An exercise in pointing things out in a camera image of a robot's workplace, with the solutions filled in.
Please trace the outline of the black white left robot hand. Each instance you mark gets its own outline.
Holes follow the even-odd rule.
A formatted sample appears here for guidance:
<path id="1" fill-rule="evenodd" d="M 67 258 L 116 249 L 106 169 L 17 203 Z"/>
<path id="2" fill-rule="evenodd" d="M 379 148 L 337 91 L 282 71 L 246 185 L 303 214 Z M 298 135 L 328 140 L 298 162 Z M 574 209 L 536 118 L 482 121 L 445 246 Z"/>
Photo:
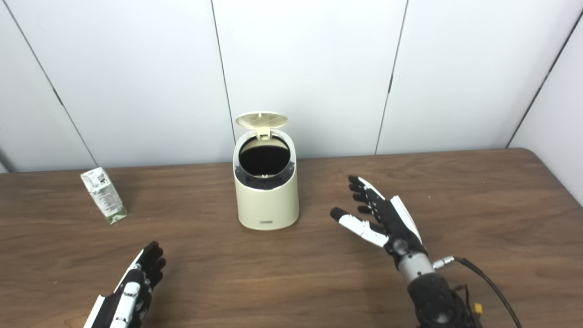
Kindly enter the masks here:
<path id="1" fill-rule="evenodd" d="M 108 296 L 99 295 L 84 324 L 86 328 L 139 328 L 163 279 L 166 259 L 157 241 L 144 247 Z"/>

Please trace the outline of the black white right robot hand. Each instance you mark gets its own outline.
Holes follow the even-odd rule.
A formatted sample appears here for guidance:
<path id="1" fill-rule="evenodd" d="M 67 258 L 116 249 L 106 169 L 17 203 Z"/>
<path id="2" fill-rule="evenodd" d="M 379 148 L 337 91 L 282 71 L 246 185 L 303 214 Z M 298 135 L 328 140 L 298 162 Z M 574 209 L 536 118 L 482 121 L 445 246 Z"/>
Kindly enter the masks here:
<path id="1" fill-rule="evenodd" d="M 385 249 L 393 258 L 395 266 L 413 255 L 428 254 L 414 221 L 398 196 L 387 199 L 371 183 L 359 176 L 350 175 L 348 181 L 353 199 L 362 203 L 358 211 L 371 215 L 376 222 L 362 220 L 335 207 L 330 216 L 337 223 L 373 245 Z"/>

